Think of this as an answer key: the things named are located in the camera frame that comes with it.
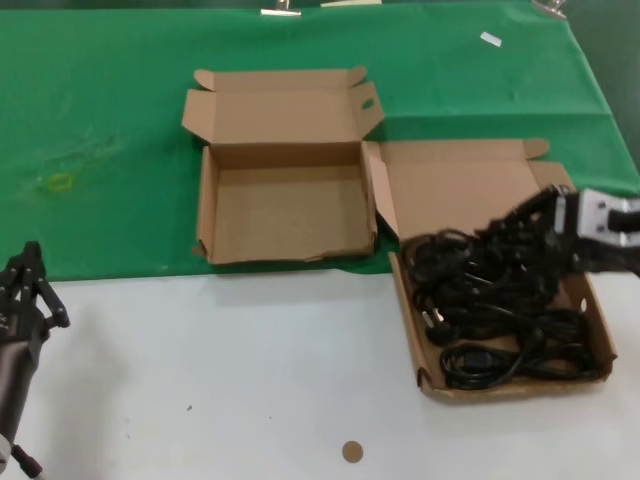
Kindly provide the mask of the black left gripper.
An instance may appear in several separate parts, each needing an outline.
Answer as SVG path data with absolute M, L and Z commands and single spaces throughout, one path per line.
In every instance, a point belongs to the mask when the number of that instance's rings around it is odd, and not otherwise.
M 24 251 L 10 257 L 1 271 L 2 351 L 10 347 L 40 351 L 49 338 L 48 329 L 70 326 L 66 307 L 46 276 L 42 249 L 37 241 L 27 242 Z M 49 309 L 48 317 L 38 308 L 38 298 Z

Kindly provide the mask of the right gripper with motor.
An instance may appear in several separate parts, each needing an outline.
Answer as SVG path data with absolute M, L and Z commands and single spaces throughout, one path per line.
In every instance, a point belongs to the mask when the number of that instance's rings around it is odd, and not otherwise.
M 551 216 L 543 214 L 555 205 Z M 564 239 L 580 239 L 615 248 L 639 247 L 639 198 L 593 189 L 570 192 L 552 184 L 512 210 L 504 222 L 506 243 L 524 253 L 560 253 Z

